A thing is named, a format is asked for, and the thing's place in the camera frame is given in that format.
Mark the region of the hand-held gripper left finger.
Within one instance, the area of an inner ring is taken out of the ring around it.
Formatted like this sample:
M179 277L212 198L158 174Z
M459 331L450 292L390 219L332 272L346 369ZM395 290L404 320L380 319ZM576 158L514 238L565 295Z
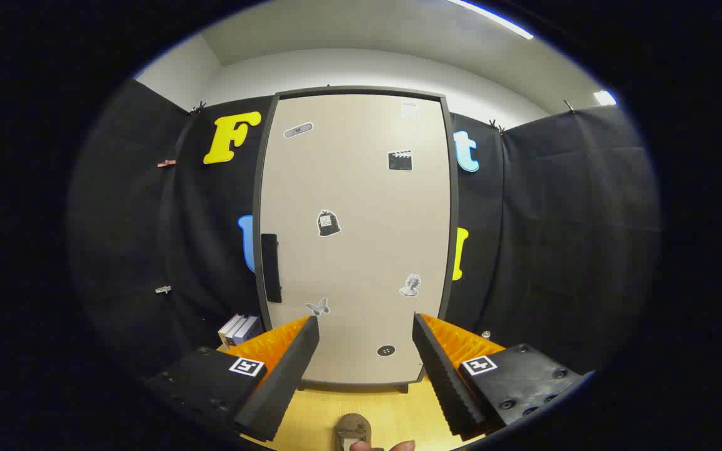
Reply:
M234 348L202 346L149 377L151 392L228 440L272 442L319 343L313 315Z

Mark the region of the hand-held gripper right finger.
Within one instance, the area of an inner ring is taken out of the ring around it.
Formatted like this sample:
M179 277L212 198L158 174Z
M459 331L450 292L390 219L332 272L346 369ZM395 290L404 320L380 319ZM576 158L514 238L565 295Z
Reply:
M550 413L587 382L532 345L505 348L427 314L412 339L453 435L504 437Z

